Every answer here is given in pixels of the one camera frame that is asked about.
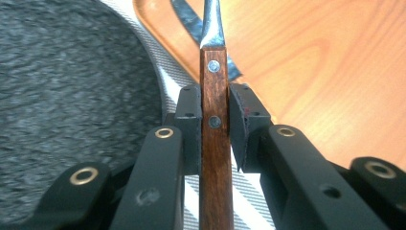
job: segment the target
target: metal rivet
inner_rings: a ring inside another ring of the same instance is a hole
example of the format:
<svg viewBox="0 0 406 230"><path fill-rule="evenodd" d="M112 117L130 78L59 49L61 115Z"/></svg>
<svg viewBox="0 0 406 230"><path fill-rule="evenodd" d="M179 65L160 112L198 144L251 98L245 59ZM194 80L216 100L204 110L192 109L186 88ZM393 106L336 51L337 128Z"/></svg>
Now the metal rivet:
<svg viewBox="0 0 406 230"><path fill-rule="evenodd" d="M209 118L209 126L211 128L219 128L221 126L221 119L217 116L212 116Z"/></svg>
<svg viewBox="0 0 406 230"><path fill-rule="evenodd" d="M90 175L86 178L79 179L78 176L81 173L90 173ZM84 185L89 183L90 181L94 180L96 176L98 176L99 171L93 167L85 167L73 173L71 178L69 179L73 185Z"/></svg>
<svg viewBox="0 0 406 230"><path fill-rule="evenodd" d="M380 162L368 161L364 166L365 169L367 169L370 173L373 173L381 178L393 179L396 177L396 172L394 170Z"/></svg>
<svg viewBox="0 0 406 230"><path fill-rule="evenodd" d="M149 206L161 197L155 188L142 190L135 196L135 201L139 206Z"/></svg>
<svg viewBox="0 0 406 230"><path fill-rule="evenodd" d="M216 60L211 60L211 61L209 61L209 64L207 65L207 67L209 68L210 72L216 73L220 70L220 63L218 63L218 61L216 61Z"/></svg>
<svg viewBox="0 0 406 230"><path fill-rule="evenodd" d="M158 138L169 138L169 137L171 137L173 135L173 130L172 129L170 129L170 128L168 128L168 127L164 127L164 128L161 128L161 129L158 129L156 132L155 132L155 136L156 137L158 137Z"/></svg>
<svg viewBox="0 0 406 230"><path fill-rule="evenodd" d="M277 132L280 135L285 136L285 137L292 137L292 136L296 135L296 133L288 127L280 127L280 128L278 128Z"/></svg>

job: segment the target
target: screw hole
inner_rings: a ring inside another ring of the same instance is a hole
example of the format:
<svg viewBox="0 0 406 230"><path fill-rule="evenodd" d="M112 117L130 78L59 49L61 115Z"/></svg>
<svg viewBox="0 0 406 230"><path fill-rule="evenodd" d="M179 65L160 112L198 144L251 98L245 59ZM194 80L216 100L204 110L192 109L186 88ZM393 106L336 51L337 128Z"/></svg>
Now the screw hole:
<svg viewBox="0 0 406 230"><path fill-rule="evenodd" d="M394 170L377 161L368 161L365 163L365 169L384 179L393 179L396 177L396 172Z"/></svg>
<svg viewBox="0 0 406 230"><path fill-rule="evenodd" d="M331 185L321 185L320 190L322 193L330 198L340 198L341 193L338 189L332 187Z"/></svg>
<svg viewBox="0 0 406 230"><path fill-rule="evenodd" d="M173 135L173 130L167 127L158 129L155 132L155 136L162 139L169 138L171 135Z"/></svg>
<svg viewBox="0 0 406 230"><path fill-rule="evenodd" d="M73 185L84 185L96 178L99 171L93 167L85 167L73 173L69 179Z"/></svg>
<svg viewBox="0 0 406 230"><path fill-rule="evenodd" d="M294 136L296 134L292 129L290 129L288 127L278 128L277 132L280 135L285 136L285 137L292 137L292 136Z"/></svg>

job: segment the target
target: knife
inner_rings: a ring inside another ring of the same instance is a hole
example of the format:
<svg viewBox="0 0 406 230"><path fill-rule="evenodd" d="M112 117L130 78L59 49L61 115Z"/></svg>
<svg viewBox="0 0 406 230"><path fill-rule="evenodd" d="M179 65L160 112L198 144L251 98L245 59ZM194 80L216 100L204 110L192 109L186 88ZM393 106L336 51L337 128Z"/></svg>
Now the knife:
<svg viewBox="0 0 406 230"><path fill-rule="evenodd" d="M234 229L227 50L218 0L205 0L200 42L200 229Z"/></svg>

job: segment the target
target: clamp jaw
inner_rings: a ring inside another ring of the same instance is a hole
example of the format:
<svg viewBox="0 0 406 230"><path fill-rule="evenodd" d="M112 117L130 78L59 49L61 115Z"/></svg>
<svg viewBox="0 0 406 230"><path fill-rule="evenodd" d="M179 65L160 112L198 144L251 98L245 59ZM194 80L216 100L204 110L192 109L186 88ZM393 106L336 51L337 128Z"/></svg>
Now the clamp jaw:
<svg viewBox="0 0 406 230"><path fill-rule="evenodd" d="M406 173L362 157L328 162L292 126L273 125L252 90L230 85L231 140L238 167L260 173L277 229L402 229ZM181 90L176 113L151 130L138 158L119 168L82 163L64 172L34 215L0 229L182 229L184 176L200 174L198 85Z"/></svg>

